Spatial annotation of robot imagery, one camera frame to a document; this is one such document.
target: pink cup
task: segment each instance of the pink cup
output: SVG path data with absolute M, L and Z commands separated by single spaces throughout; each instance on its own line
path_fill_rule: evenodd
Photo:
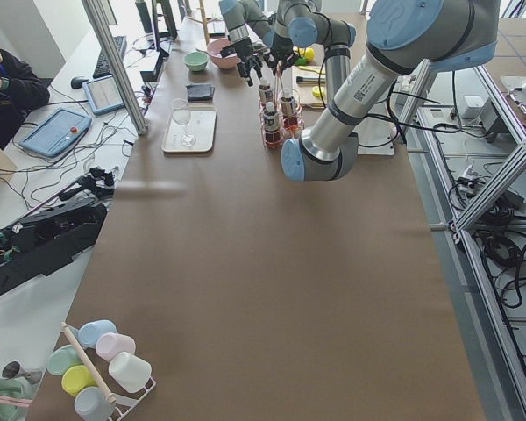
M 122 352 L 134 354 L 137 349 L 134 339 L 121 333 L 108 332 L 99 337 L 96 343 L 96 353 L 107 362 Z

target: rectangular tray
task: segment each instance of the rectangular tray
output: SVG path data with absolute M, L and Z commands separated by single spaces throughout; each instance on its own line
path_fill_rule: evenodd
M 161 141 L 162 151 L 166 153 L 203 153 L 212 149 L 217 122 L 216 107 L 206 103 L 190 103 L 189 108 L 191 109 L 191 121 L 187 125 L 187 133 L 195 135 L 196 143 L 190 147 L 181 144 L 183 126 L 175 123 L 170 116 Z

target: bowl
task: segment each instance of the bowl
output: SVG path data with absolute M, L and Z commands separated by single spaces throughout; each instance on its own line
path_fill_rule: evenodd
M 212 61 L 219 68 L 235 68 L 239 63 L 239 58 L 236 54 L 229 55 L 228 57 L 223 57 L 220 54 L 220 50 L 230 44 L 231 42 L 228 39 L 221 38 L 216 39 L 207 45 L 207 53 L 209 54 L 210 61 Z
M 194 51 L 183 57 L 183 62 L 192 72 L 200 72 L 207 67 L 209 56 L 201 51 Z

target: white desk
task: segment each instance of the white desk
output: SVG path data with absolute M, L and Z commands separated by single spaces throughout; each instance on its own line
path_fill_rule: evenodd
M 86 76 L 91 79 L 96 65 L 97 55 L 100 47 L 92 31 L 84 38 L 76 48 L 72 57 L 59 72 L 50 88 L 50 103 L 70 101 L 70 98 L 59 94 L 59 92 L 71 96 L 74 100 L 85 99 L 82 89 L 70 88 L 70 80 L 74 76 Z M 141 55 L 130 52 L 124 57 L 125 63 L 133 63 Z M 139 71 L 135 67 L 128 68 L 131 84 L 135 90 L 142 85 Z M 45 120 L 58 107 L 65 107 L 76 111 L 82 111 L 76 103 L 52 104 L 31 113 L 27 122 L 39 123 Z M 13 189 L 20 191 L 25 185 L 25 197 L 31 207 L 36 206 L 43 200 L 52 196 L 55 192 L 68 185 L 76 177 L 83 175 L 91 167 L 101 167 L 105 170 L 119 168 L 117 178 L 122 174 L 127 162 L 127 157 L 132 146 L 125 144 L 127 140 L 134 143 L 137 140 L 136 131 L 131 120 L 127 117 L 125 109 L 117 113 L 109 113 L 96 118 L 91 114 L 88 105 L 83 107 L 93 118 L 89 132 L 78 144 L 74 153 L 69 153 L 63 160 L 64 168 L 43 169 L 31 173 L 17 173 L 10 181 Z M 98 141 L 104 123 L 121 127 L 115 134 L 97 149 L 82 149 L 80 146 L 92 146 Z M 26 152 L 18 149 L 16 144 L 32 129 L 25 125 L 20 128 L 18 134 L 10 143 L 5 152 L 18 166 L 18 171 L 33 166 L 46 165 L 43 159 L 31 157 Z M 30 192 L 35 189 L 48 186 L 37 191 L 31 199 Z M 4 182 L 0 182 L 0 228 L 3 228 L 13 220 L 27 212 L 24 200 L 10 189 Z M 20 285 L 19 287 L 0 296 L 0 377 L 4 366 L 13 360 L 18 360 L 23 367 L 41 368 L 46 367 L 46 361 L 59 336 L 59 322 L 64 320 L 72 303 L 75 292 L 87 267 L 90 250 L 80 253 L 73 264 L 67 265 L 54 274 L 45 277 L 43 275 Z M 32 395 L 35 390 L 28 389 Z

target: person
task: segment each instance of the person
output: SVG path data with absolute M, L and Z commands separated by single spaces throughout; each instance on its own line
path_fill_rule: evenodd
M 46 85 L 29 64 L 0 49 L 0 148 L 4 149 L 31 110 L 49 101 Z

